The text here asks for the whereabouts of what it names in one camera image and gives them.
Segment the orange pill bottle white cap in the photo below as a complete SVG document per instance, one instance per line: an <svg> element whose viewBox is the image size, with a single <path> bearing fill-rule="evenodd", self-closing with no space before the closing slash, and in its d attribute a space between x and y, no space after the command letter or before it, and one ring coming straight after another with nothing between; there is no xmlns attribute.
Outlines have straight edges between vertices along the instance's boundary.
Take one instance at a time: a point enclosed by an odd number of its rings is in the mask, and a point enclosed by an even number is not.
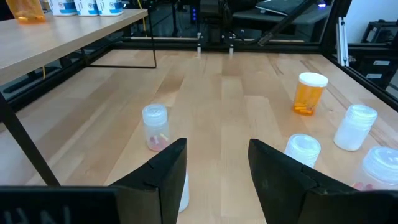
<svg viewBox="0 0 398 224"><path fill-rule="evenodd" d="M304 116L315 114L315 110L328 85L328 78L313 72L301 73L295 93L293 111Z"/></svg>
<svg viewBox="0 0 398 224"><path fill-rule="evenodd" d="M14 18L22 24L45 22L40 0L6 0Z"/></svg>

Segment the silver aluminium extrusion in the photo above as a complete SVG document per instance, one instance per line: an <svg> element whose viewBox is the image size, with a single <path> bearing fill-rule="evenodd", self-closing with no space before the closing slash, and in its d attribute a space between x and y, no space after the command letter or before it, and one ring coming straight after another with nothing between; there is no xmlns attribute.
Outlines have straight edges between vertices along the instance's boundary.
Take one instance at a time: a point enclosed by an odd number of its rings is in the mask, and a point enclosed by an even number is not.
<svg viewBox="0 0 398 224"><path fill-rule="evenodd" d="M339 17L336 23L336 51L338 63L342 67L349 66L348 40L346 22L344 17Z"/></svg>

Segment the clear bottle pink yellow pills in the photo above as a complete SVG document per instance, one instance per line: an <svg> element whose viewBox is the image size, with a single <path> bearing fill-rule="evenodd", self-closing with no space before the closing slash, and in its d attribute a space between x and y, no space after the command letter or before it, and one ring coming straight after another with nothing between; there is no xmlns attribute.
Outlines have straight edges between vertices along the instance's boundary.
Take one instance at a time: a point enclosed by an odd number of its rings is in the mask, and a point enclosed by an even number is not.
<svg viewBox="0 0 398 224"><path fill-rule="evenodd" d="M170 144L167 108L163 104L150 104L142 110L145 139L149 149L161 151Z"/></svg>

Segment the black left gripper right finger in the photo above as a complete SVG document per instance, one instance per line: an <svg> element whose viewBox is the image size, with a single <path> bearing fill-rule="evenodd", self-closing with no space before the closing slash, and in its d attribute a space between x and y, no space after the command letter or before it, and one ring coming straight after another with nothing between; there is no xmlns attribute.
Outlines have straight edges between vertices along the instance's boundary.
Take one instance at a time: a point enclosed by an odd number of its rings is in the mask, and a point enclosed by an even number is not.
<svg viewBox="0 0 398 224"><path fill-rule="evenodd" d="M359 191L251 139L248 161L267 224L398 224L398 191Z"/></svg>

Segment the wooden shelf black metal legs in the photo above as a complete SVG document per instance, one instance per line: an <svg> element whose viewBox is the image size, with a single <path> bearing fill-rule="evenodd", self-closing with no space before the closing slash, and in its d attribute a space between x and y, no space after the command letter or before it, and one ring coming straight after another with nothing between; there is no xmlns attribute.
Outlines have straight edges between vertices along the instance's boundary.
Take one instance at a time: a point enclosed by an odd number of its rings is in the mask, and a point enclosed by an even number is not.
<svg viewBox="0 0 398 224"><path fill-rule="evenodd" d="M145 17L150 17L150 11L147 9L126 9L119 16L46 15L46 21L38 24L21 24L16 19L0 21L0 85ZM43 181L49 186L58 186L59 181L2 94L0 121L4 123Z"/></svg>

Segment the black laptop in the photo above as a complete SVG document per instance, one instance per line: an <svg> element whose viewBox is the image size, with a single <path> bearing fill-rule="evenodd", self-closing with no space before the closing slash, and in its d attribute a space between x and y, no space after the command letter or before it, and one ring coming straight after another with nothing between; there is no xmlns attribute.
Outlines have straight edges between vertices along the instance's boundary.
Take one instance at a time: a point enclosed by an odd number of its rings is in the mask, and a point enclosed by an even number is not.
<svg viewBox="0 0 398 224"><path fill-rule="evenodd" d="M256 8L287 16L304 1L305 0L263 0L256 4Z"/></svg>

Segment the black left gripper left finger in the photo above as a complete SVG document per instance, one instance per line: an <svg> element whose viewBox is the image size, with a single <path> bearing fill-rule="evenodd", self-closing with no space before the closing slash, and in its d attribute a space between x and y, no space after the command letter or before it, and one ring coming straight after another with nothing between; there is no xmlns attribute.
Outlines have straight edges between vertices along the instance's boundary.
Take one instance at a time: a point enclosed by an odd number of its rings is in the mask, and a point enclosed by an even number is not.
<svg viewBox="0 0 398 224"><path fill-rule="evenodd" d="M0 187L0 224L176 224L186 165L180 138L109 186Z"/></svg>

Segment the black equipment case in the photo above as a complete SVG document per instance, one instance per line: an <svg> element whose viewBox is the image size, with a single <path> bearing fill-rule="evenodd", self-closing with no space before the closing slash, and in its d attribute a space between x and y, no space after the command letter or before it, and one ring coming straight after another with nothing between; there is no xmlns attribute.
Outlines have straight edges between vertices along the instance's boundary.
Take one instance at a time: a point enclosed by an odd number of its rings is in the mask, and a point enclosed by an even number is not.
<svg viewBox="0 0 398 224"><path fill-rule="evenodd" d="M369 22L361 43L391 44L398 34L398 20L395 22L378 20Z"/></svg>

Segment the white bottle blue label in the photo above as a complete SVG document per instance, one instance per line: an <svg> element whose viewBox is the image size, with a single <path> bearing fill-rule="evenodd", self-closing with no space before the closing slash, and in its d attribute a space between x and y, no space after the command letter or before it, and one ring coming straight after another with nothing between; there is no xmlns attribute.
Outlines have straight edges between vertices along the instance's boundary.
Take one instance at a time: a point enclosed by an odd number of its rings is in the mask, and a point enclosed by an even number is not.
<svg viewBox="0 0 398 224"><path fill-rule="evenodd" d="M77 9L74 0L48 0L54 16L74 16Z"/></svg>
<svg viewBox="0 0 398 224"><path fill-rule="evenodd" d="M96 0L100 16L118 16L124 12L122 0Z"/></svg>
<svg viewBox="0 0 398 224"><path fill-rule="evenodd" d="M98 16L99 10L96 0L74 0L79 16Z"/></svg>

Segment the black side desk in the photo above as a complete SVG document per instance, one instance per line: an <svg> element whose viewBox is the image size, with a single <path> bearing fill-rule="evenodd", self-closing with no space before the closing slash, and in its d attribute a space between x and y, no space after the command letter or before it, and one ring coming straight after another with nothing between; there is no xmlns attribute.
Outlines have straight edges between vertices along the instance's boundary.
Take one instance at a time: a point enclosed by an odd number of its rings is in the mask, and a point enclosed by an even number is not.
<svg viewBox="0 0 398 224"><path fill-rule="evenodd" d="M276 39L293 39L298 42L318 42L323 34L330 11L330 6L307 9L275 37ZM234 13L233 25L244 29L268 32L284 18L285 16L267 11L262 13L260 9L255 8Z"/></svg>

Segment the translucent bottle bluish contents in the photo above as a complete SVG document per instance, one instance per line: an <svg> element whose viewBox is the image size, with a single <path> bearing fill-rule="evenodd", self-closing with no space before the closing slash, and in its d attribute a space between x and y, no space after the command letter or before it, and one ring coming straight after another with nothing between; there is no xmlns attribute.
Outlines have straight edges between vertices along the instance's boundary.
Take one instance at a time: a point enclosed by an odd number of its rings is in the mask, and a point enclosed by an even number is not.
<svg viewBox="0 0 398 224"><path fill-rule="evenodd" d="M314 168L320 151L321 145L315 138L306 134L293 134L289 137L284 154Z"/></svg>

